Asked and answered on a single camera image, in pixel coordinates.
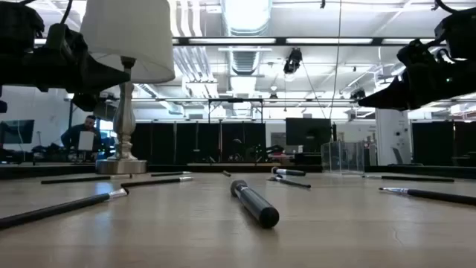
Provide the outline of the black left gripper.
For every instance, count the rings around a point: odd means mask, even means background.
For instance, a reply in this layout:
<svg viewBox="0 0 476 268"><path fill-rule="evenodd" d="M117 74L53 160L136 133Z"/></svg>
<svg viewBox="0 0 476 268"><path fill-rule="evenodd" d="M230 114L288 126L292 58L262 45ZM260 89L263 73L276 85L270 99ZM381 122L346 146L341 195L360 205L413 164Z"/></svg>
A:
<svg viewBox="0 0 476 268"><path fill-rule="evenodd" d="M85 45L71 45L71 53L43 45L27 52L0 45L0 86L32 86L42 92L50 88L69 93L99 94L129 82L130 74L96 61Z"/></svg>

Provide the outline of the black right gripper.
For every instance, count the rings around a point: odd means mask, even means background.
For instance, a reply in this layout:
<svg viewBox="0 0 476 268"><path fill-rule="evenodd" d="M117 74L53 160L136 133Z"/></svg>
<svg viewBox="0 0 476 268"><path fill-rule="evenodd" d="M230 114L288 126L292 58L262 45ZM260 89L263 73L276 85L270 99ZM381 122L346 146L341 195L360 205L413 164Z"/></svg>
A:
<svg viewBox="0 0 476 268"><path fill-rule="evenodd" d="M432 56L410 56L403 61L403 81L358 101L359 106L398 111L419 109L433 101L476 92L476 61L437 62Z"/></svg>

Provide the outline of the long thin black makeup brush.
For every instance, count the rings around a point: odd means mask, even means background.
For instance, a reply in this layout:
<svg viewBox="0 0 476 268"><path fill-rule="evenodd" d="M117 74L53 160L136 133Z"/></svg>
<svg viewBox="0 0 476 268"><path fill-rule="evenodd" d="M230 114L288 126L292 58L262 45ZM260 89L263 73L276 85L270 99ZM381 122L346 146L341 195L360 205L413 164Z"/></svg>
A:
<svg viewBox="0 0 476 268"><path fill-rule="evenodd" d="M435 191L424 191L411 188L379 188L380 191L386 191L393 194L402 194L412 197L418 197L429 200L437 200L443 202L453 202L463 205L476 206L476 197L463 196L457 194L446 194Z"/></svg>
<svg viewBox="0 0 476 268"><path fill-rule="evenodd" d="M58 214L64 214L70 211L86 208L102 202L116 199L118 197L126 197L128 195L129 191L124 188L121 188L120 190L116 190L110 193L97 194L79 200L64 202L59 205L52 205L34 211L28 211L21 214L3 217L0 218L0 230L9 229L11 227L31 223L37 220L45 219L47 217L53 217Z"/></svg>

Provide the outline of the black brush with fluffy head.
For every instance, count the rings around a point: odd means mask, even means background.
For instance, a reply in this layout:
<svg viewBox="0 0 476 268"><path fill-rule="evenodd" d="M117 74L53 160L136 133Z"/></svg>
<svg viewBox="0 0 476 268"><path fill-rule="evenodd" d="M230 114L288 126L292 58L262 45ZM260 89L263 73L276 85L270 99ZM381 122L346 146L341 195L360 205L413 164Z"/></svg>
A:
<svg viewBox="0 0 476 268"><path fill-rule="evenodd" d="M279 174L283 176L305 176L306 172L302 170L290 170L290 169L282 169L279 167L273 167L271 169L273 174Z"/></svg>

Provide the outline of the flat head black makeup brush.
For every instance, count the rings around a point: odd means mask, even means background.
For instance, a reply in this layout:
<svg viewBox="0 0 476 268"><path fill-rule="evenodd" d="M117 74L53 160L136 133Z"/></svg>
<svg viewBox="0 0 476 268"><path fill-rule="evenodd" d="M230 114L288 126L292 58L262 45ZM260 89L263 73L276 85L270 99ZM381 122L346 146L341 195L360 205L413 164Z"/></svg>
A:
<svg viewBox="0 0 476 268"><path fill-rule="evenodd" d="M279 182L279 183L282 183L282 184L291 185L291 186L300 187L300 188L311 188L312 187L309 184L303 184L303 183L300 183L300 182L295 182L295 181L285 179L285 178L279 177L279 176L271 176L267 180L271 181L271 182Z"/></svg>

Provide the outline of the white pillar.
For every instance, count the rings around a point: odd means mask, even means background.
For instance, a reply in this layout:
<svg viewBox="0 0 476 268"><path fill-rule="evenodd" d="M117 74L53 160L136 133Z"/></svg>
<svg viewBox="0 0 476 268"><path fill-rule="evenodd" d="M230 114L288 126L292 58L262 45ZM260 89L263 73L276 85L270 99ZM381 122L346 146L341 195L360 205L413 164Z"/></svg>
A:
<svg viewBox="0 0 476 268"><path fill-rule="evenodd" d="M407 112L376 109L376 146L379 165L411 163L411 128Z"/></svg>

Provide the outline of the white shade silver table lamp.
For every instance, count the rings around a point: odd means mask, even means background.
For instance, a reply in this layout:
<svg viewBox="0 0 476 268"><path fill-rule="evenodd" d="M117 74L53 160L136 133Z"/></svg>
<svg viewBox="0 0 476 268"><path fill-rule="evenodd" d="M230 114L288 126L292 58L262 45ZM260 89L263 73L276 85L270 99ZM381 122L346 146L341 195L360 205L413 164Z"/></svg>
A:
<svg viewBox="0 0 476 268"><path fill-rule="evenodd" d="M132 93L136 83L165 83L175 76L168 0L87 0L80 32L93 58L125 71L113 119L115 154L96 161L99 174L147 172L147 162L132 155L135 131Z"/></svg>

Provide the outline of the person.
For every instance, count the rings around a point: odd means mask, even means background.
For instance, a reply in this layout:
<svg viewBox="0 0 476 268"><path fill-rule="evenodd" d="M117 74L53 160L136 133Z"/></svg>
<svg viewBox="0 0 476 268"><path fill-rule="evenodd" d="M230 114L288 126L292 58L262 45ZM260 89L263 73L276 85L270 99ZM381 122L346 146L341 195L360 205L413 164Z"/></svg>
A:
<svg viewBox="0 0 476 268"><path fill-rule="evenodd" d="M88 115L83 124L74 125L68 128L61 135L61 142L66 150L70 150L72 147L77 149L80 140L81 132L90 132L94 134L93 150L99 150L102 144L100 132L95 128L96 117L94 115Z"/></svg>

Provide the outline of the white board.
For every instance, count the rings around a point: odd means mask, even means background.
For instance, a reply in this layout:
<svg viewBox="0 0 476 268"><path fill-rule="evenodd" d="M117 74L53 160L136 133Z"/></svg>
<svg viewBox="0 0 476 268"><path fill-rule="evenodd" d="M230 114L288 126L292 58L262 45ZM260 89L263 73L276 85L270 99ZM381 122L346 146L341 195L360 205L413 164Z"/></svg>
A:
<svg viewBox="0 0 476 268"><path fill-rule="evenodd" d="M90 131L81 131L77 149L79 151L92 151L94 146L95 134Z"/></svg>

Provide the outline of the black partition panels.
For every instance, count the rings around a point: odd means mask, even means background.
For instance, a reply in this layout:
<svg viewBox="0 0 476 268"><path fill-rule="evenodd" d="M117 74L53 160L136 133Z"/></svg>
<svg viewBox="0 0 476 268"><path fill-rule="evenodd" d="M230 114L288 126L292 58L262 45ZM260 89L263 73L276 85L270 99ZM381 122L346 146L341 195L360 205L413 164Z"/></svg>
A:
<svg viewBox="0 0 476 268"><path fill-rule="evenodd" d="M411 129L415 163L476 167L476 121L412 123Z"/></svg>
<svg viewBox="0 0 476 268"><path fill-rule="evenodd" d="M242 123L138 123L132 153L151 165L229 163L231 142L266 145L266 126Z"/></svg>

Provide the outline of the clear acrylic container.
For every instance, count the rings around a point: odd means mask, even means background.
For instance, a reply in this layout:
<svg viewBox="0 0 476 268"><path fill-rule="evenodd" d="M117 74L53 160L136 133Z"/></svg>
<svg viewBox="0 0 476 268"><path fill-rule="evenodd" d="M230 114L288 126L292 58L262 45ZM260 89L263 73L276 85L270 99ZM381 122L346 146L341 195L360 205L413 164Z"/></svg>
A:
<svg viewBox="0 0 476 268"><path fill-rule="evenodd" d="M321 146L323 172L351 174L364 172L364 142L331 141Z"/></svg>

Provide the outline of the large black screen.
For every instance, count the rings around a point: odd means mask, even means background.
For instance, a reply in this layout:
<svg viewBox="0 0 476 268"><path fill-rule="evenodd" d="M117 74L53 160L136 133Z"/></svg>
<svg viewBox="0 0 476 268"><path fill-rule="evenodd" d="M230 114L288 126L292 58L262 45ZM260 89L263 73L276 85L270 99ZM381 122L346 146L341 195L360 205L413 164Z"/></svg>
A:
<svg viewBox="0 0 476 268"><path fill-rule="evenodd" d="M331 135L330 119L286 119L286 144L289 146L303 146L304 152L320 152L321 146L330 141Z"/></svg>

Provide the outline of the black overhead rig beam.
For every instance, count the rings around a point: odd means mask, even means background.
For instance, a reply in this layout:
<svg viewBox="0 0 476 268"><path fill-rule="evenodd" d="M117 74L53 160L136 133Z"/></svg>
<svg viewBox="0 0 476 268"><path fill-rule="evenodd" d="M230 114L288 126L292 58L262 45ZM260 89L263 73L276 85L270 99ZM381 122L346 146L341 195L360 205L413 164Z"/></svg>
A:
<svg viewBox="0 0 476 268"><path fill-rule="evenodd" d="M416 37L173 37L174 46L403 46Z"/></svg>

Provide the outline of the background robot workstation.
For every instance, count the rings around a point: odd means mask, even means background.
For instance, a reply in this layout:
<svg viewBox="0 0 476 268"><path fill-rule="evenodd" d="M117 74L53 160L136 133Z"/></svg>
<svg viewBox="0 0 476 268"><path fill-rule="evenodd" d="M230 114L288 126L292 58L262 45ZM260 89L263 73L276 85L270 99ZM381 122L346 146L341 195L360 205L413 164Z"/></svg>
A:
<svg viewBox="0 0 476 268"><path fill-rule="evenodd" d="M231 152L225 157L228 162L271 162L272 156L280 155L284 147L272 145L264 147L261 144L246 145L243 141L235 138L231 142Z"/></svg>

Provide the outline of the thick black makeup brush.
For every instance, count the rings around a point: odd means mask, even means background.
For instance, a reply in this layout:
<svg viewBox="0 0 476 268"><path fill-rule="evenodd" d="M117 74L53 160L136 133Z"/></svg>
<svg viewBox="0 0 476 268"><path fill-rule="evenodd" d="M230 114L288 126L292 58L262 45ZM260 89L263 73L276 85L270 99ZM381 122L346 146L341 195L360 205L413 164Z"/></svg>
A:
<svg viewBox="0 0 476 268"><path fill-rule="evenodd" d="M231 183L231 195L242 203L262 228L271 229L279 222L278 210L253 188L250 188L246 181L234 180Z"/></svg>

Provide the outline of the dark wall monitor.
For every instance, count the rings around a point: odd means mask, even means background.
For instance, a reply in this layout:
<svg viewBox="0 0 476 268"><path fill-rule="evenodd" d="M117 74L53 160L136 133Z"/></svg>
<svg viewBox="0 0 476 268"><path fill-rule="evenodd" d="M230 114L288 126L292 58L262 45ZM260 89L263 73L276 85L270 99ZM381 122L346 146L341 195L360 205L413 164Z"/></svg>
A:
<svg viewBox="0 0 476 268"><path fill-rule="evenodd" d="M0 122L0 143L30 144L33 139L34 120Z"/></svg>

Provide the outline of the black aluminium table frame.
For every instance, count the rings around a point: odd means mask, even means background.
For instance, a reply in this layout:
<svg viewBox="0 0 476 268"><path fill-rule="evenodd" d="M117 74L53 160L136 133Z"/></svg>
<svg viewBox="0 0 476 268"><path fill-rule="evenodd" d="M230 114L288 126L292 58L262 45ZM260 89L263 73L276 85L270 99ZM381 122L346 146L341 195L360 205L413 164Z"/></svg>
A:
<svg viewBox="0 0 476 268"><path fill-rule="evenodd" d="M220 173L224 170L230 173L268 173L268 165L149 165L149 172L178 172L192 171L196 173ZM94 165L0 165L0 179L25 179L42 176L60 176L80 173L94 173ZM453 166L418 166L418 165L388 165L366 166L365 173L405 173L426 176L442 176L460 179L476 179L476 167Z"/></svg>

